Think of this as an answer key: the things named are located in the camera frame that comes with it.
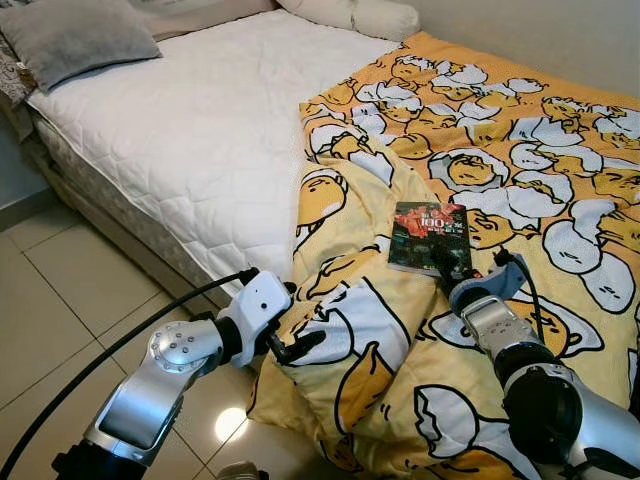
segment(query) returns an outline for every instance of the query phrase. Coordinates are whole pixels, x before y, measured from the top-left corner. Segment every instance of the cartoon egg print blanket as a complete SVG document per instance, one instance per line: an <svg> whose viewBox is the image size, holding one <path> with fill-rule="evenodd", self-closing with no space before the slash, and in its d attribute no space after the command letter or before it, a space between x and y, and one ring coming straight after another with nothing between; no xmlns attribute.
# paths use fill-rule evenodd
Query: cartoon egg print blanket
<svg viewBox="0 0 640 480"><path fill-rule="evenodd" d="M425 33L301 105L292 365L267 357L250 416L340 468L390 478L528 478L490 360L437 282L387 266L395 204L466 205L474 267L502 245L509 306L597 393L628 408L638 357L640 105Z"/></svg>

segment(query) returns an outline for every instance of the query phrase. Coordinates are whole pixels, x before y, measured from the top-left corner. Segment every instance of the black wire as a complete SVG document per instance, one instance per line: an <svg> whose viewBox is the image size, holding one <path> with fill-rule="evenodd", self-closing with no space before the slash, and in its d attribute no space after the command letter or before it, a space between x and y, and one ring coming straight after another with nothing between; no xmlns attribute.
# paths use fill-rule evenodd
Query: black wire
<svg viewBox="0 0 640 480"><path fill-rule="evenodd" d="M529 269L515 255L511 256L510 261L512 261L518 266L518 268L520 269L524 277L527 279L529 288L531 288L531 296L533 297L533 310L534 310L534 315L536 320L536 330L538 332L538 337L540 338L540 341L544 343L544 331L542 330L542 313L540 312L540 301L538 300L538 292L536 291L536 286L533 283L533 279L531 278Z"/></svg>
<svg viewBox="0 0 640 480"><path fill-rule="evenodd" d="M212 288L219 287L225 283L232 282L233 280L240 279L243 281L245 278L253 277L257 273L257 269L252 268L249 270L244 270L242 272L234 273L233 275L228 275L226 277L221 278L220 280L214 280L213 282L209 282L202 287L196 288L195 290L181 296L180 298L174 300L167 306L161 308L156 313L151 315L148 319L142 322L140 325L135 327L125 336L120 338L116 343L107 348L104 352L98 355L89 365L87 365L78 375L75 376L73 380L71 380L61 391L56 395L56 397L49 402L49 404L40 412L40 415L33 421L33 423L29 426L26 432L22 435L16 446L13 447L11 454L7 458L7 461L2 466L2 470L0 471L0 480L7 480L9 478L9 474L13 467L15 467L20 455L27 447L33 436L36 434L38 429L42 426L42 424L49 418L49 416L55 411L56 408L69 396L71 392L85 379L87 378L91 372L93 372L96 368L100 366L102 362L104 362L107 358L117 352L123 345L127 344L131 339L133 339L140 332L145 330L149 325L153 324L160 318L164 317L167 313L179 307L183 303L188 300L191 300L194 297L206 292L207 290L211 290Z"/></svg>

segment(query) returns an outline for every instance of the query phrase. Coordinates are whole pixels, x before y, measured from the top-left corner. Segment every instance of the book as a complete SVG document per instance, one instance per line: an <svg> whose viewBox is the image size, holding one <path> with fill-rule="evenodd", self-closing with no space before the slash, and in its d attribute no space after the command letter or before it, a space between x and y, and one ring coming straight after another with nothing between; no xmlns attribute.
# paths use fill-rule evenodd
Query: book
<svg viewBox="0 0 640 480"><path fill-rule="evenodd" d="M397 270L440 277L438 266L462 279L471 271L467 212L452 203L398 202L389 265Z"/></svg>

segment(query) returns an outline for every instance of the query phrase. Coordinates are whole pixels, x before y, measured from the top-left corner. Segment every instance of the white mattress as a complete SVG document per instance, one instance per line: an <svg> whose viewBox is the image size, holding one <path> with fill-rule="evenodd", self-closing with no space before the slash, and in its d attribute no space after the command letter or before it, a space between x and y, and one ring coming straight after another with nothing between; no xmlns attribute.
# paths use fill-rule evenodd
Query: white mattress
<svg viewBox="0 0 640 480"><path fill-rule="evenodd" d="M162 58L29 103L213 278L257 266L287 279L298 103L396 47L276 10L165 40Z"/></svg>

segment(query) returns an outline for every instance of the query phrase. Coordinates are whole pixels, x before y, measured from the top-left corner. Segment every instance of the beige floor tile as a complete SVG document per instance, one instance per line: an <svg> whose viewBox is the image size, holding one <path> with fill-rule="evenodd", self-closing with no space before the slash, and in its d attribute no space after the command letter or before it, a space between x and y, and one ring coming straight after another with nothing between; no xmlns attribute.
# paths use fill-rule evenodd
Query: beige floor tile
<svg viewBox="0 0 640 480"><path fill-rule="evenodd" d="M2 261L0 310L0 407L93 340L23 255Z"/></svg>
<svg viewBox="0 0 640 480"><path fill-rule="evenodd" d="M156 313L162 307L170 303L173 299L165 292L158 293L151 300L146 302L144 305L133 311L131 314L127 315L124 319L116 323L113 327L107 330L105 333L98 337L98 341L105 348L110 347L119 340L123 335L126 335L131 330L133 330L137 325L145 321L151 315ZM127 345L122 347L116 354L114 358L118 364L126 370L127 373L132 373L140 362L145 354L145 349L147 347L147 342L149 341L149 337L153 333L154 328L158 325L163 325L168 322L172 322L175 320L188 320L189 315L182 309L178 308L173 312L165 315L163 318L158 320L154 325L147 328L144 332L138 335L136 338L131 340Z"/></svg>
<svg viewBox="0 0 640 480"><path fill-rule="evenodd" d="M347 480L353 477L331 465L307 438L278 427L247 420L207 464L214 474L230 463L249 460L273 479Z"/></svg>
<svg viewBox="0 0 640 480"><path fill-rule="evenodd" d="M131 261L84 224L25 254L94 335L159 291Z"/></svg>
<svg viewBox="0 0 640 480"><path fill-rule="evenodd" d="M101 335L98 340L104 345L113 344L122 335L129 332L135 325L145 320L161 307L169 303L170 297L161 293L145 303L127 318L116 324L113 328ZM160 320L158 325L173 321L185 320L188 315L183 310L176 310ZM122 347L115 354L116 361L127 371L132 372L144 357L146 344L153 327L148 328ZM249 398L253 374L247 369L237 370L230 365L224 365L213 371L206 377L202 377L186 392L182 412L176 420L174 429L184 438L202 461L207 461L216 450L231 436L235 428L229 431L218 427L216 421L222 412L238 412L242 414L240 422L244 418L246 402Z"/></svg>
<svg viewBox="0 0 640 480"><path fill-rule="evenodd" d="M7 233L20 250L27 250L80 221L80 217L64 205L54 205L11 227Z"/></svg>
<svg viewBox="0 0 640 480"><path fill-rule="evenodd" d="M20 254L20 250L13 243L8 233L0 233L0 268L3 268L3 261Z"/></svg>
<svg viewBox="0 0 640 480"><path fill-rule="evenodd" d="M102 352L98 342L83 349L51 375L44 378L20 398L0 411L0 459L4 462L13 443L46 403ZM49 464L58 452L82 439L93 416L117 383L124 377L121 369L108 360L89 376L58 408L33 439L12 478L46 480L55 478ZM171 432L145 480L190 479L202 468L202 463L175 432Z"/></svg>
<svg viewBox="0 0 640 480"><path fill-rule="evenodd" d="M193 480L216 480L216 477L205 467Z"/></svg>

